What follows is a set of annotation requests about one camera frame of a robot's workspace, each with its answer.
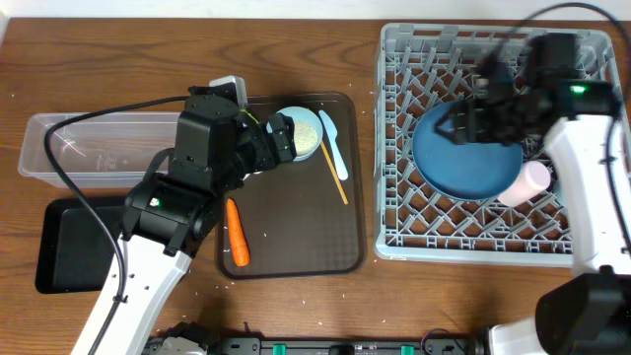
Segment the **light blue bowl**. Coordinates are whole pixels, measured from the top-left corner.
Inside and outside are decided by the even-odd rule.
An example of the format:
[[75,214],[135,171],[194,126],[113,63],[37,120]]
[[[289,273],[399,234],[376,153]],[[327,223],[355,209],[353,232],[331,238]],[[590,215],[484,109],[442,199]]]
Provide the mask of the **light blue bowl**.
[[294,143],[297,151],[295,162],[308,159],[317,148],[323,137],[323,127],[318,116],[310,109],[300,106],[287,106],[278,110],[278,113],[293,119]]

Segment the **pink cup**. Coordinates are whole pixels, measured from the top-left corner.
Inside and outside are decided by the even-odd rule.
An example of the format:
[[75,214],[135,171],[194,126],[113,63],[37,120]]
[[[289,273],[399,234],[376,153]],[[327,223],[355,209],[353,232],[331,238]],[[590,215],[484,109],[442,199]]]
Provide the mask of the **pink cup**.
[[550,183],[551,174],[542,163],[524,163],[516,180],[498,196],[498,201],[508,207],[516,207],[540,194]]

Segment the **dark blue plate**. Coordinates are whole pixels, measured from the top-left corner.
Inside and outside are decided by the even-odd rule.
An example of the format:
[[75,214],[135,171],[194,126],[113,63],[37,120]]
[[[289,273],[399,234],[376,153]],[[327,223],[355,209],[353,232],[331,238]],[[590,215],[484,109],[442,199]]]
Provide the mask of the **dark blue plate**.
[[499,195],[521,171],[522,146],[450,142],[434,131],[434,124],[451,106],[431,108],[416,124],[412,157],[419,174],[436,191],[454,199],[476,201]]

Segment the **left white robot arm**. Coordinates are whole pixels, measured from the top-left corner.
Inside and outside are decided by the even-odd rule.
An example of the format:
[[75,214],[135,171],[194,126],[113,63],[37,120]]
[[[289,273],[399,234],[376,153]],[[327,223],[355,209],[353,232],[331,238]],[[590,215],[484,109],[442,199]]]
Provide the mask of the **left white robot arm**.
[[248,174],[296,157],[294,122],[264,122],[233,89],[192,87],[175,144],[158,152],[125,200],[114,261],[76,354],[139,354],[169,294],[222,220],[224,196]]

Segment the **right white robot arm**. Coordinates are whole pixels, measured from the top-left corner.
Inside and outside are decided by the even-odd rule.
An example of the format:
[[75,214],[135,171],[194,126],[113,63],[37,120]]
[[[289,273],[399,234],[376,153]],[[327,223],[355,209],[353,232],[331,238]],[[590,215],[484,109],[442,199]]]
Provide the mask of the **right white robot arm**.
[[490,327],[484,354],[626,354],[630,350],[630,182],[622,153],[624,102],[606,81],[581,78],[577,39],[533,38],[527,90],[516,94],[503,48],[479,65],[486,95],[445,115],[453,143],[543,139],[566,199],[574,278],[542,296],[532,317]]

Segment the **light blue cup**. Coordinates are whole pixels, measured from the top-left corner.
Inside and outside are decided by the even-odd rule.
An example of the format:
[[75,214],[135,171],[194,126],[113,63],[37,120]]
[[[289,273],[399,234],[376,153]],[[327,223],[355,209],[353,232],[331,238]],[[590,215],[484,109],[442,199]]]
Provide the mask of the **light blue cup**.
[[553,188],[552,188],[552,192],[553,192],[556,196],[561,196],[561,195],[563,194],[563,191],[562,191],[562,185],[561,185],[561,181],[560,181],[560,180],[556,180],[556,181],[554,181]]

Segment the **cooked white rice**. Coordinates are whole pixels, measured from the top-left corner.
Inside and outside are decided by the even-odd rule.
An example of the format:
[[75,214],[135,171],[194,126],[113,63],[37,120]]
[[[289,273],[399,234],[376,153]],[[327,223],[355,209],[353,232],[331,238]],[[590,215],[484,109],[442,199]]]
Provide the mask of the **cooked white rice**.
[[297,156],[307,156],[318,143],[316,130],[308,122],[296,121],[294,143]]

